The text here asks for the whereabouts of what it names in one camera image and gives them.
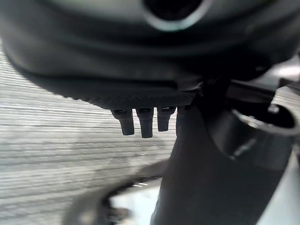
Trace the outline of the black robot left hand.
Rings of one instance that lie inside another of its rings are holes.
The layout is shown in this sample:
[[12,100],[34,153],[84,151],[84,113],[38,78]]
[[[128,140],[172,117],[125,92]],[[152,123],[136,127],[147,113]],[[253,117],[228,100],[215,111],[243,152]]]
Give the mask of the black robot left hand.
[[160,180],[150,225],[256,225],[288,165],[300,122],[273,104],[299,78],[270,69],[300,54],[297,0],[3,0],[0,37],[38,86],[110,110],[123,135],[160,132],[171,156],[80,196],[65,225],[132,223],[114,197]]

